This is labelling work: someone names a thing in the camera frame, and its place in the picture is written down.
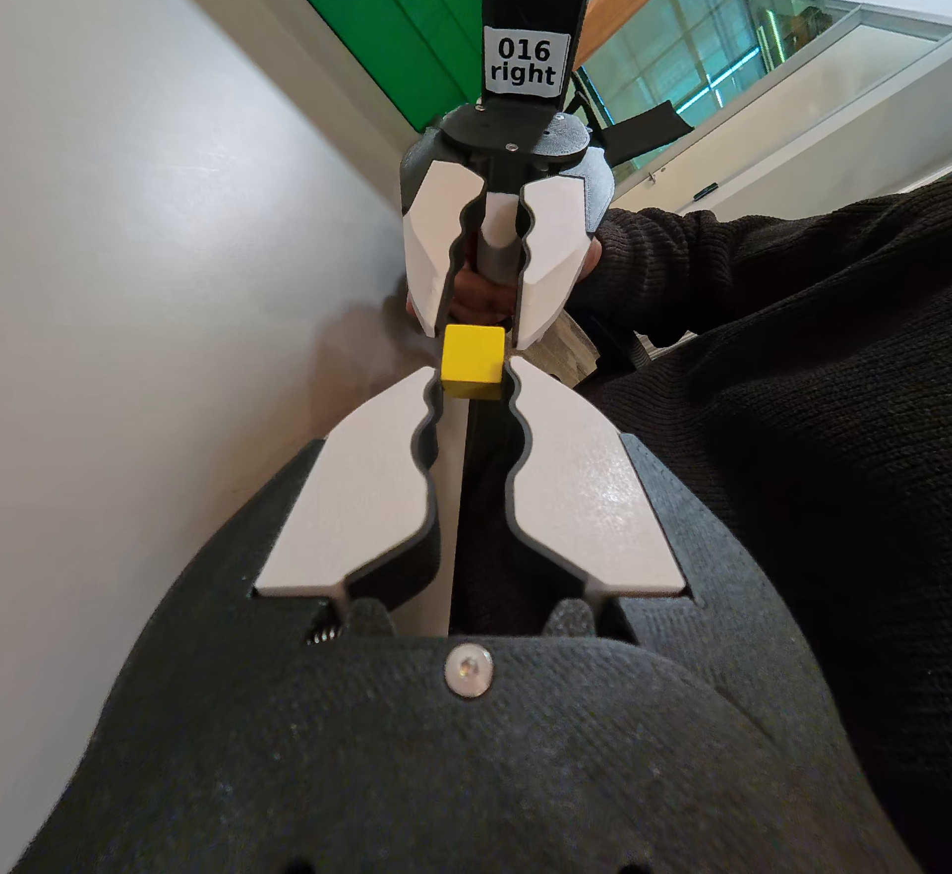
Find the person's black sweater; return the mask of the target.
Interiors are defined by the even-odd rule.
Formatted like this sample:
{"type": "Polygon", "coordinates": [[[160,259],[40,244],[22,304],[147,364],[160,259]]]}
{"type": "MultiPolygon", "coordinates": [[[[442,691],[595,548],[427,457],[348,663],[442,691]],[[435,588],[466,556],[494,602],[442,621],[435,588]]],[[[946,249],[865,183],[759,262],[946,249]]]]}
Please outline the person's black sweater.
{"type": "Polygon", "coordinates": [[[906,335],[756,370],[694,341],[583,393],[768,574],[877,797],[950,872],[950,348],[906,335]]]}

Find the person's right hand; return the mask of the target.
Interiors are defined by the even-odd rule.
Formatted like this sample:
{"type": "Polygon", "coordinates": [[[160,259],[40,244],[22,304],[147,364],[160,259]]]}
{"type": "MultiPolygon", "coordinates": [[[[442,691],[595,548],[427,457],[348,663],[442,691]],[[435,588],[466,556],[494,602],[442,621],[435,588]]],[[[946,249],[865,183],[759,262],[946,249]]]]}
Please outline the person's right hand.
{"type": "Polygon", "coordinates": [[[465,263],[454,279],[447,314],[463,323],[504,324],[512,320],[517,302],[513,285],[500,285],[465,263]]]}

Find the person's right forearm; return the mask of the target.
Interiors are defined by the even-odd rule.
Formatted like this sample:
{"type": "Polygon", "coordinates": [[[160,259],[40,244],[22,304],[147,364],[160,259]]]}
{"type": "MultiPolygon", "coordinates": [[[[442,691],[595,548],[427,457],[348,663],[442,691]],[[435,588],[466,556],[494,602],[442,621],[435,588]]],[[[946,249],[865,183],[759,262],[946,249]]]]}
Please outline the person's right forearm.
{"type": "Polygon", "coordinates": [[[942,282],[950,275],[950,177],[915,190],[857,201],[804,219],[711,210],[608,211],[596,232],[599,261],[571,293],[570,311],[607,327],[673,345],[778,306],[862,269],[898,275],[912,248],[942,282]]]}

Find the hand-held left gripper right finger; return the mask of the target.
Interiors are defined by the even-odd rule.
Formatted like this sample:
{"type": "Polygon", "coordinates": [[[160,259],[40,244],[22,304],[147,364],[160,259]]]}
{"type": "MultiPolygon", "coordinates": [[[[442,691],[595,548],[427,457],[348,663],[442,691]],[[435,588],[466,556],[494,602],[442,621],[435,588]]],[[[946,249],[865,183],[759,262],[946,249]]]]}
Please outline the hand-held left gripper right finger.
{"type": "Polygon", "coordinates": [[[525,442],[506,480],[513,535],[581,588],[612,598],[678,597],[686,587],[621,432],[522,357],[509,360],[510,410],[525,442]]]}

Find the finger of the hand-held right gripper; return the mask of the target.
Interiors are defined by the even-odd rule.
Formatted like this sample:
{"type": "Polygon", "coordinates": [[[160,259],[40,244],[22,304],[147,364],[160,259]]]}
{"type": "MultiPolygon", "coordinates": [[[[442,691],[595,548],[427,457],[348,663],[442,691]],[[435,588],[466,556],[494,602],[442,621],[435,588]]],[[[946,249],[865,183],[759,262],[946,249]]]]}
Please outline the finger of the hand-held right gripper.
{"type": "Polygon", "coordinates": [[[433,161],[403,216],[411,303],[423,332],[440,335],[458,252],[469,233],[466,217],[484,208],[485,182],[466,166],[433,161]]]}
{"type": "Polygon", "coordinates": [[[553,176],[520,192],[526,262],[519,278],[513,347],[526,351],[562,312],[589,253],[586,187],[578,177],[553,176]]]}

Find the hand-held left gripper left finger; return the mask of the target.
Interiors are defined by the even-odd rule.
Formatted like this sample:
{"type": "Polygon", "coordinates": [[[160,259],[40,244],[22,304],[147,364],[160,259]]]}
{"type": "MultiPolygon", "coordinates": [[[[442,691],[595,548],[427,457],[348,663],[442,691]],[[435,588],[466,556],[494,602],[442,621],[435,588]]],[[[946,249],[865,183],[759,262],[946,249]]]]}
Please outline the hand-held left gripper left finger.
{"type": "Polygon", "coordinates": [[[327,435],[256,580],[262,597],[323,597],[339,610],[374,598],[392,610],[441,561],[431,469],[443,413],[438,372],[420,368],[327,435]]]}

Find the small yellow cube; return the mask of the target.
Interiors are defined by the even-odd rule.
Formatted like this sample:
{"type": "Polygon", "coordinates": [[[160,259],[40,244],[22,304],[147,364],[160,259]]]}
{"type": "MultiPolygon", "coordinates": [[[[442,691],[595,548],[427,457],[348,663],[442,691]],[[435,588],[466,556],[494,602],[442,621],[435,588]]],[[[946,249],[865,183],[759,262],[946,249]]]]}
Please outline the small yellow cube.
{"type": "Polygon", "coordinates": [[[499,400],[503,392],[505,357],[506,331],[500,325],[448,324],[440,370],[446,396],[499,400]]]}

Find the black office chair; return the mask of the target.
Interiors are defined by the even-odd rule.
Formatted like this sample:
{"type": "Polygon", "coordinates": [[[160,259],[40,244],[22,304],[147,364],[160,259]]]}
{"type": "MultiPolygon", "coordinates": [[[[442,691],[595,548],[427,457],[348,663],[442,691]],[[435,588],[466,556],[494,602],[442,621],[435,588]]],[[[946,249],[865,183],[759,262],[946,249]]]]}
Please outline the black office chair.
{"type": "Polygon", "coordinates": [[[601,131],[604,158],[609,166],[619,166],[667,146],[693,130],[671,101],[665,101],[635,117],[606,126],[601,131]]]}

